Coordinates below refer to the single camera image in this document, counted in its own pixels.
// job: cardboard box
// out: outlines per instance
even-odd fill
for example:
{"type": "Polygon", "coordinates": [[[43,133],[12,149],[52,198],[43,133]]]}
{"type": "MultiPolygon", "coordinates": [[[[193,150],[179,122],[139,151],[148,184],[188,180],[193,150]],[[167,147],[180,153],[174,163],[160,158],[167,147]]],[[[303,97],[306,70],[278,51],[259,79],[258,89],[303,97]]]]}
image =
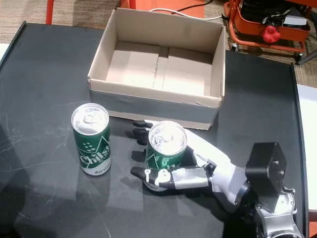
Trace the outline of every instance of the cardboard box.
{"type": "Polygon", "coordinates": [[[220,23],[118,8],[88,74],[92,101],[114,117],[208,129],[224,97],[224,36],[220,23]]]}

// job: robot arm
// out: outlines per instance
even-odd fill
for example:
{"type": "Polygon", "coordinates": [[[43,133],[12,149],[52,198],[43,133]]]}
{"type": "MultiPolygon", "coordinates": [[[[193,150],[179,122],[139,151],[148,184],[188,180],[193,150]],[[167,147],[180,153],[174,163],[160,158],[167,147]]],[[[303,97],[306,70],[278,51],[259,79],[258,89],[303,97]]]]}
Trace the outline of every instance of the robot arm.
{"type": "MultiPolygon", "coordinates": [[[[156,121],[138,121],[138,127],[151,127],[156,121]]],[[[145,136],[138,142],[146,144],[148,129],[134,131],[145,136]]],[[[259,238],[293,236],[302,238],[294,223],[295,190],[283,185],[286,160],[277,143],[257,143],[245,168],[231,163],[229,157],[198,135],[185,129],[188,146],[193,150],[197,166],[144,169],[133,167],[131,174],[143,181],[169,189],[209,187],[221,192],[236,208],[251,204],[259,238]]]]}

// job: green can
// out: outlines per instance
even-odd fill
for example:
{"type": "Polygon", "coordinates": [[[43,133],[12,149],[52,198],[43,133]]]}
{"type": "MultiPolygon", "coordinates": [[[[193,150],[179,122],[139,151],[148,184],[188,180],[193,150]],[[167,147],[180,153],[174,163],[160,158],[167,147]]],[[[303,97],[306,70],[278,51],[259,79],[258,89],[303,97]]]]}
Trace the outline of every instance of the green can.
{"type": "MultiPolygon", "coordinates": [[[[145,169],[177,168],[182,162],[187,147],[184,128],[173,121],[164,120],[154,125],[149,132],[149,140],[144,161],[145,169]]],[[[154,184],[145,185],[153,191],[165,191],[154,184]]]]}
{"type": "Polygon", "coordinates": [[[71,116],[82,170],[92,176],[104,174],[111,165],[109,113],[95,103],[86,103],[71,116]]]}

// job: black table surface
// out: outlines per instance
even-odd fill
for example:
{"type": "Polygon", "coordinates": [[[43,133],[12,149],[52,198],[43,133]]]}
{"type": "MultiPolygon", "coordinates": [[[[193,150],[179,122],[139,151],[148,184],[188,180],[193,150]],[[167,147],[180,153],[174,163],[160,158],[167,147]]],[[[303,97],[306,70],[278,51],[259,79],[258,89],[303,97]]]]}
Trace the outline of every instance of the black table surface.
{"type": "MultiPolygon", "coordinates": [[[[0,232],[35,237],[252,236],[201,191],[154,195],[130,174],[142,151],[133,126],[110,118],[112,166],[81,171],[70,117],[90,102],[87,73],[103,31],[26,24],[0,69],[0,232]]],[[[255,142],[276,141],[307,232],[307,196],[292,66],[227,52],[225,100],[214,127],[195,131],[245,166],[255,142]]]]}

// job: red knob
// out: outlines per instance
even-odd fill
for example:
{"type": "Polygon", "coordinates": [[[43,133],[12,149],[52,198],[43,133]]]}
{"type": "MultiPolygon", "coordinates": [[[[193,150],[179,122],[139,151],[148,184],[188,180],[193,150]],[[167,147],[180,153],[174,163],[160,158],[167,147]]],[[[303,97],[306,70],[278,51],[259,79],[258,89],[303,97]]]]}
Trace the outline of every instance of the red knob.
{"type": "Polygon", "coordinates": [[[274,43],[281,38],[281,34],[274,26],[267,26],[263,32],[262,37],[266,43],[274,43]]]}

